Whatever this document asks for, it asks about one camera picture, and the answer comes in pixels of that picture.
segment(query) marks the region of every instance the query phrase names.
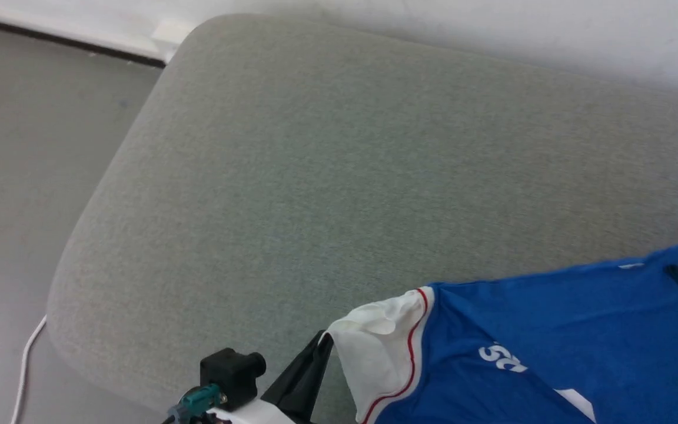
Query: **white baseboard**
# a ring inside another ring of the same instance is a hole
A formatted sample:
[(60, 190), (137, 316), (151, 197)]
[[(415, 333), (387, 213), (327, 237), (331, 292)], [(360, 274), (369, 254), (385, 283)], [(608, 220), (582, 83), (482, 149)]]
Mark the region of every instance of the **white baseboard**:
[(48, 16), (30, 14), (0, 6), (0, 23), (22, 27), (38, 32), (44, 32), (57, 37), (69, 38), (91, 45), (102, 46), (112, 50), (126, 51), (151, 59), (168, 60), (170, 55), (159, 49), (152, 38), (111, 33), (74, 25), (63, 19), (54, 19)]

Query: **white logo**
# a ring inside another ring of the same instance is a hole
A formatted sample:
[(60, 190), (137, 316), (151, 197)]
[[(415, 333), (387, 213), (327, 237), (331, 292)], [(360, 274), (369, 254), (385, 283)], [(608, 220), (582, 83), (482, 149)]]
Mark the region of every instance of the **white logo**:
[(478, 353), (481, 354), (482, 359), (487, 360), (488, 362), (495, 362), (496, 367), (500, 370), (510, 370), (516, 373), (521, 373), (522, 371), (527, 370), (525, 365), (520, 364), (520, 360), (516, 356), (512, 356), (504, 346), (501, 346), (497, 342), (490, 348), (481, 348), (478, 349)]

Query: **white wall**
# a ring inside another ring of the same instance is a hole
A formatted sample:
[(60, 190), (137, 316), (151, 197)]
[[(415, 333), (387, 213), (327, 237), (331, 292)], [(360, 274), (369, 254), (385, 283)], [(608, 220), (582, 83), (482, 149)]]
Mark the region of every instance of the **white wall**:
[(0, 21), (167, 58), (211, 16), (296, 16), (678, 93), (678, 0), (0, 0)]

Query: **red stripe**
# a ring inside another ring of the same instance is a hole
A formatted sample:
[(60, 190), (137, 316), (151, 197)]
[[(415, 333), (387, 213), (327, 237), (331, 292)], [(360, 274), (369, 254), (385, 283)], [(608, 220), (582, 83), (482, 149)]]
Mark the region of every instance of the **red stripe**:
[(428, 313), (428, 298), (426, 297), (425, 292), (423, 292), (420, 289), (416, 289), (418, 293), (423, 297), (423, 303), (425, 303), (425, 309), (423, 309), (423, 314), (420, 316), (420, 319), (417, 320), (414, 326), (412, 326), (412, 329), (410, 330), (410, 334), (407, 336), (407, 349), (410, 351), (410, 362), (412, 363), (412, 372), (410, 373), (410, 379), (407, 381), (407, 384), (404, 385), (404, 388), (401, 389), (400, 391), (396, 392), (393, 395), (386, 395), (377, 398), (374, 400), (374, 402), (371, 404), (371, 408), (369, 408), (368, 413), (365, 414), (365, 419), (363, 419), (363, 424), (368, 424), (369, 418), (371, 418), (371, 414), (373, 413), (373, 409), (377, 407), (379, 402), (381, 402), (384, 399), (390, 399), (390, 398), (396, 398), (397, 396), (403, 394), (404, 392), (407, 391), (407, 389), (412, 386), (412, 380), (415, 378), (415, 351), (412, 349), (412, 335), (414, 334), (415, 330), (417, 329), (417, 326), (420, 324), (420, 322), (423, 320), (423, 318), (426, 316), (426, 313)]

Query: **teal connector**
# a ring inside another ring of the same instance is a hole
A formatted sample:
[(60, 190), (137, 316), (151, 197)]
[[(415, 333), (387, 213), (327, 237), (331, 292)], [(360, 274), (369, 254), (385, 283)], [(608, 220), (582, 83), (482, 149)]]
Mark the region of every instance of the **teal connector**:
[(175, 424), (189, 424), (194, 416), (203, 416), (205, 411), (221, 405), (221, 389), (216, 384), (201, 387), (181, 398), (177, 405), (169, 408), (169, 418)]

